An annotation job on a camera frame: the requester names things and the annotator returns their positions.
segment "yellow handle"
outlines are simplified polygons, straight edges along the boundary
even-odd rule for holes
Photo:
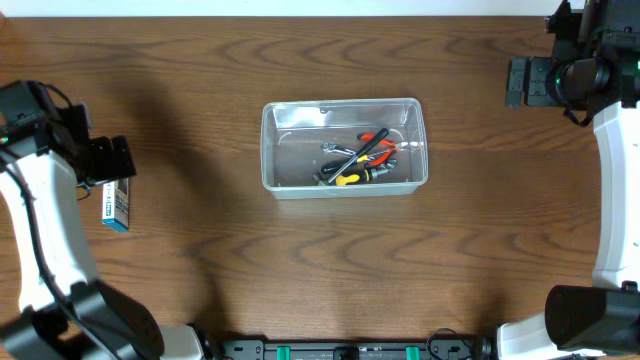
[[[345,186],[345,185],[348,185],[350,183],[358,182],[358,180],[360,180],[360,175],[358,175],[358,174],[353,174],[353,175],[349,175],[349,176],[340,175],[336,179],[336,185]]]

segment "yellow and black screwdriver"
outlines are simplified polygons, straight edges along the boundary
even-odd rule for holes
[[[389,169],[364,169],[356,171],[345,171],[338,175],[336,178],[336,185],[357,185],[364,184],[369,181],[375,180],[380,175],[384,175],[389,172]]]

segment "blue and white box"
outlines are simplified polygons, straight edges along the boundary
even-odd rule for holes
[[[129,179],[102,186],[102,223],[117,232],[129,231]]]

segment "gray storage box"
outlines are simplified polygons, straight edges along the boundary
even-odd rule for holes
[[[393,158],[397,167],[371,183],[317,186],[312,176],[331,160],[325,142],[358,150],[358,134],[389,129],[388,140],[410,142]],[[378,145],[374,152],[384,149]],[[427,137],[416,99],[328,100],[271,103],[262,112],[262,183],[278,199],[410,194],[427,181]]]

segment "wood grain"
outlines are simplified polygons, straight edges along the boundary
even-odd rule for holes
[[[0,82],[38,79],[125,134],[131,232],[82,201],[104,279],[168,325],[218,336],[490,333],[589,285],[600,170],[559,109],[505,109],[513,55],[550,52],[539,18],[10,19]],[[276,201],[262,187],[272,101],[415,97],[428,182],[411,196]],[[0,211],[0,321],[19,262]]]

